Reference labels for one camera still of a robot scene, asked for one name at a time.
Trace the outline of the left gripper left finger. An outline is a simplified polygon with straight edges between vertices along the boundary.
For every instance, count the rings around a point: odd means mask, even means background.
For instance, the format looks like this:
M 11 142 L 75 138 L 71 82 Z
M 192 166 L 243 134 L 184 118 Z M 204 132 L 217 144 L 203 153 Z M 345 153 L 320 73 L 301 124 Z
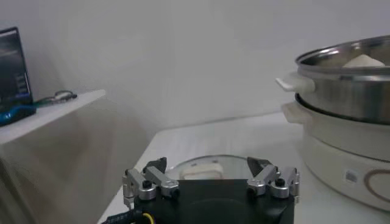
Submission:
M 176 200 L 180 196 L 180 185 L 177 180 L 166 174 L 167 158 L 162 157 L 149 161 L 142 171 L 136 168 L 126 169 L 122 176 L 123 201 L 131 207 L 134 199 L 151 201 L 157 198 L 157 193 L 164 198 Z

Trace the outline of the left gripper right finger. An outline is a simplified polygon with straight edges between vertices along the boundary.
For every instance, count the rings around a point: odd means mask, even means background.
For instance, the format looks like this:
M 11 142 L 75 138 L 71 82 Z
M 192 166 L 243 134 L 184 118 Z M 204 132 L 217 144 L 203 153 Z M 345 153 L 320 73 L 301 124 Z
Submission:
M 279 169 L 266 159 L 248 157 L 246 159 L 252 178 L 247 180 L 247 189 L 254 197 L 266 193 L 274 198 L 292 197 L 297 203 L 300 196 L 300 173 L 295 167 Z

